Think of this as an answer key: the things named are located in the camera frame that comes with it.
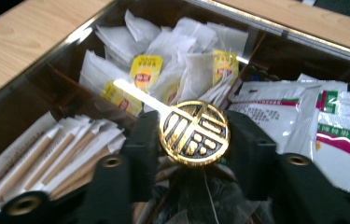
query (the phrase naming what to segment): tea bag string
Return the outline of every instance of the tea bag string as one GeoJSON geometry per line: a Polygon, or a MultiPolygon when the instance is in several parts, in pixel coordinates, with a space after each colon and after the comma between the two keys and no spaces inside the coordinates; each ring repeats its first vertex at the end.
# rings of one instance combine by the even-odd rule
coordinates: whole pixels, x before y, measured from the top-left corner
{"type": "Polygon", "coordinates": [[[215,216],[216,224],[219,224],[218,218],[217,218],[217,213],[216,213],[216,208],[215,208],[215,205],[213,203],[212,194],[210,193],[209,186],[207,185],[206,172],[204,169],[203,169],[203,178],[204,178],[204,185],[206,186],[207,193],[209,194],[209,200],[210,200],[210,204],[212,205],[213,215],[215,216]]]}

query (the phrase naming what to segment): white paper packet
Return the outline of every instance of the white paper packet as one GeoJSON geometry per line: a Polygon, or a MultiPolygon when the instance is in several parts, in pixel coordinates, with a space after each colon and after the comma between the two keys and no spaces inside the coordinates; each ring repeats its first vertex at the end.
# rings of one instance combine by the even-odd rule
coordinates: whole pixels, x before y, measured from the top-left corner
{"type": "Polygon", "coordinates": [[[199,21],[187,17],[177,22],[173,33],[195,37],[197,39],[197,48],[195,52],[205,52],[217,42],[217,33],[215,30],[199,21]]]}
{"type": "Polygon", "coordinates": [[[315,164],[337,188],[350,192],[350,115],[321,112],[315,164]]]}
{"type": "Polygon", "coordinates": [[[0,154],[0,179],[32,143],[56,123],[55,118],[47,112],[8,146],[0,154]]]}
{"type": "Polygon", "coordinates": [[[217,32],[217,41],[211,49],[222,49],[227,52],[235,52],[238,56],[244,54],[248,32],[210,21],[206,25],[217,32]]]}
{"type": "Polygon", "coordinates": [[[134,40],[133,35],[126,26],[103,27],[98,26],[96,35],[102,40],[113,54],[125,64],[131,65],[133,58],[143,53],[149,43],[134,40]]]}
{"type": "Polygon", "coordinates": [[[312,148],[297,145],[296,148],[287,147],[292,138],[303,139],[313,133],[308,133],[309,125],[315,114],[315,104],[320,86],[302,86],[297,83],[244,82],[239,94],[232,96],[229,110],[248,115],[260,128],[266,132],[277,144],[276,152],[294,152],[304,148],[309,154],[312,148]]]}
{"type": "Polygon", "coordinates": [[[150,44],[161,32],[159,26],[151,21],[135,17],[129,9],[125,12],[125,23],[136,42],[150,44]]]}

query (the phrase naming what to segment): paper chopstick wrapper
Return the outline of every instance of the paper chopstick wrapper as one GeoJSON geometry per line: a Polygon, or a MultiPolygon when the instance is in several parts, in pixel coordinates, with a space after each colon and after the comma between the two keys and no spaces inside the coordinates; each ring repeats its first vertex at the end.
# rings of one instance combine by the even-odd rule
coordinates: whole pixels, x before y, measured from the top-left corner
{"type": "Polygon", "coordinates": [[[62,128],[61,125],[55,125],[51,130],[43,134],[21,158],[21,160],[19,160],[18,163],[8,172],[3,180],[0,181],[0,199],[23,176],[23,174],[27,172],[40,154],[44,152],[60,128],[62,128]]]}
{"type": "Polygon", "coordinates": [[[42,190],[51,192],[57,188],[64,180],[72,173],[79,170],[82,166],[90,162],[90,159],[97,154],[104,146],[107,146],[111,141],[119,135],[123,135],[122,131],[117,126],[106,125],[98,134],[90,141],[85,148],[80,151],[77,156],[69,162],[56,176],[52,178],[47,185],[44,185],[42,190]]]}
{"type": "Polygon", "coordinates": [[[66,149],[61,153],[61,155],[55,160],[55,162],[50,166],[50,168],[44,173],[41,179],[36,183],[31,189],[39,190],[39,184],[42,183],[46,185],[50,180],[63,168],[63,159],[70,151],[79,150],[83,147],[84,141],[82,138],[86,135],[88,131],[91,130],[92,123],[86,123],[80,128],[75,139],[70,143],[66,149]]]}
{"type": "Polygon", "coordinates": [[[0,154],[0,179],[6,174],[8,169],[24,154],[29,147],[48,129],[55,125],[57,121],[50,114],[44,114],[35,121],[22,135],[20,135],[9,147],[0,154]]]}
{"type": "Polygon", "coordinates": [[[34,171],[30,174],[30,178],[24,184],[25,191],[30,190],[45,171],[53,164],[56,158],[64,151],[64,149],[75,139],[80,127],[75,127],[73,130],[66,131],[59,141],[45,155],[42,162],[38,164],[34,171]]]}

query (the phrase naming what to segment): glass tray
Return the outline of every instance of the glass tray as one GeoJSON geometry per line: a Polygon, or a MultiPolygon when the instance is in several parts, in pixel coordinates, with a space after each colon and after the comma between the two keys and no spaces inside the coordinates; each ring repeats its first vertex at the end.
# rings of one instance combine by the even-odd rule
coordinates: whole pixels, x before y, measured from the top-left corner
{"type": "Polygon", "coordinates": [[[78,84],[86,50],[105,57],[104,44],[95,34],[97,26],[124,26],[127,9],[161,27],[175,27],[179,19],[188,17],[248,32],[237,84],[254,80],[257,71],[273,81],[297,80],[307,74],[350,83],[350,49],[326,40],[213,1],[118,0],[0,90],[0,154],[48,111],[56,119],[84,114],[111,119],[124,127],[125,134],[133,130],[136,116],[78,84]]]}

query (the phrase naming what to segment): tea bag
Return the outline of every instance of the tea bag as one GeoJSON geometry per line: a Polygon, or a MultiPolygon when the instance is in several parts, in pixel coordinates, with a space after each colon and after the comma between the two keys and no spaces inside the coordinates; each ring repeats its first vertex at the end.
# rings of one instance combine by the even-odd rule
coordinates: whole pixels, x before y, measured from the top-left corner
{"type": "Polygon", "coordinates": [[[136,18],[129,9],[125,12],[125,23],[134,40],[139,43],[149,44],[161,32],[157,25],[145,19],[136,18]]]}
{"type": "Polygon", "coordinates": [[[196,52],[205,52],[217,42],[217,33],[215,30],[190,18],[180,19],[173,32],[175,34],[197,38],[198,48],[196,52]]]}
{"type": "Polygon", "coordinates": [[[122,63],[132,64],[133,58],[148,48],[148,43],[138,43],[126,26],[97,27],[96,35],[107,46],[115,58],[122,63]]]}
{"type": "Polygon", "coordinates": [[[235,52],[236,55],[242,56],[245,50],[248,32],[243,32],[234,28],[226,27],[222,24],[208,22],[209,28],[217,32],[218,41],[213,49],[221,49],[228,52],[235,52]]]}
{"type": "MultiPolygon", "coordinates": [[[[186,70],[184,57],[177,53],[171,62],[162,70],[160,77],[148,94],[166,105],[170,105],[177,95],[180,80],[186,70]]],[[[148,105],[144,107],[145,112],[151,111],[148,105]]]]}
{"type": "Polygon", "coordinates": [[[173,103],[197,100],[213,86],[213,60],[212,53],[185,55],[186,71],[173,103]]]}
{"type": "Polygon", "coordinates": [[[123,61],[116,52],[110,49],[108,46],[104,45],[105,48],[105,59],[112,62],[116,67],[123,70],[124,72],[129,72],[131,70],[131,65],[123,61]]]}
{"type": "Polygon", "coordinates": [[[85,52],[81,76],[79,78],[79,84],[81,86],[100,94],[105,88],[107,81],[119,78],[133,83],[129,75],[117,68],[113,63],[97,56],[93,51],[87,50],[85,52]]]}
{"type": "Polygon", "coordinates": [[[134,81],[129,74],[123,72],[108,60],[96,56],[92,51],[87,50],[79,84],[99,94],[120,109],[137,116],[142,109],[142,103],[115,87],[113,81],[116,79],[124,79],[134,85],[134,81]]]}
{"type": "Polygon", "coordinates": [[[151,42],[145,54],[160,55],[164,68],[177,53],[193,52],[196,41],[195,37],[175,34],[165,29],[151,42]]]}

